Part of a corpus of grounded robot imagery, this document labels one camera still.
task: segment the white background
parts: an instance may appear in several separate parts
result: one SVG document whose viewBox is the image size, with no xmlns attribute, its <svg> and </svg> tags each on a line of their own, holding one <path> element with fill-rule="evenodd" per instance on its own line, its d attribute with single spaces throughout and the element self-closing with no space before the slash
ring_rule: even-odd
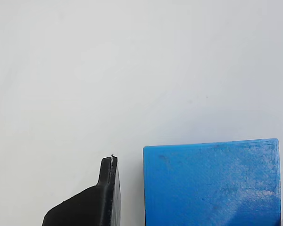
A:
<svg viewBox="0 0 283 226">
<path fill-rule="evenodd" d="M 0 0 L 0 226 L 40 226 L 111 154 L 143 226 L 145 145 L 271 137 L 283 210 L 283 0 Z"/>
</svg>

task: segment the dark blue object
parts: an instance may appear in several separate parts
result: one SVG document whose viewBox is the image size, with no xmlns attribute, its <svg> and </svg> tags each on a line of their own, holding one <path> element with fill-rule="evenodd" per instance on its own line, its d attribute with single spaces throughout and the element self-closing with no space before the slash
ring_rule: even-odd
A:
<svg viewBox="0 0 283 226">
<path fill-rule="evenodd" d="M 277 139 L 144 148 L 147 226 L 275 226 Z"/>
</svg>

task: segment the black plastic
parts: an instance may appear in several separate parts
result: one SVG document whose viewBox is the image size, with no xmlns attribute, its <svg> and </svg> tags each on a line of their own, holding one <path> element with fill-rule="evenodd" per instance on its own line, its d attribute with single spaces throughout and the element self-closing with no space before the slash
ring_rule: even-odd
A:
<svg viewBox="0 0 283 226">
<path fill-rule="evenodd" d="M 120 226 L 120 186 L 117 158 L 104 158 L 99 181 L 52 208 L 42 226 Z"/>
</svg>

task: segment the blue plastic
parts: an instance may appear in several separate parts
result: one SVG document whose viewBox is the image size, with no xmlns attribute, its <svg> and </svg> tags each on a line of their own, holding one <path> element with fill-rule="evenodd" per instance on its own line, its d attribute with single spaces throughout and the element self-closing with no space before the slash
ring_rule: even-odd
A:
<svg viewBox="0 0 283 226">
<path fill-rule="evenodd" d="M 147 226 L 275 226 L 277 139 L 144 148 Z"/>
</svg>

